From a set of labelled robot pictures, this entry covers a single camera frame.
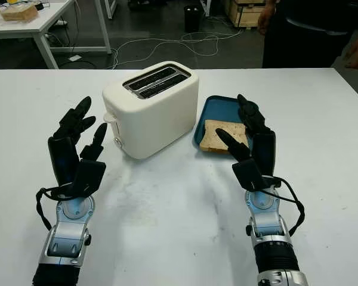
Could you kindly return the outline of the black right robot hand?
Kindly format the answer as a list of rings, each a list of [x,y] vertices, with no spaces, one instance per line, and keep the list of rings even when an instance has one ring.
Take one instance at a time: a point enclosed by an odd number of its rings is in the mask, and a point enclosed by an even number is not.
[[[216,134],[227,145],[228,152],[238,161],[253,159],[261,174],[271,176],[274,172],[276,134],[265,124],[256,103],[237,96],[239,104],[238,115],[245,125],[245,135],[248,145],[239,143],[232,135],[222,128],[217,128]]]

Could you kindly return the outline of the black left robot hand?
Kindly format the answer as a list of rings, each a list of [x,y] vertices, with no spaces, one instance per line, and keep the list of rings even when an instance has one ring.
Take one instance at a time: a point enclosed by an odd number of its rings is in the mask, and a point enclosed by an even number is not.
[[[102,123],[94,133],[92,143],[76,150],[81,134],[95,123],[95,116],[87,116],[91,98],[85,97],[59,121],[59,128],[48,138],[53,171],[58,183],[50,188],[58,197],[88,197],[99,189],[106,164],[98,161],[107,125]]]

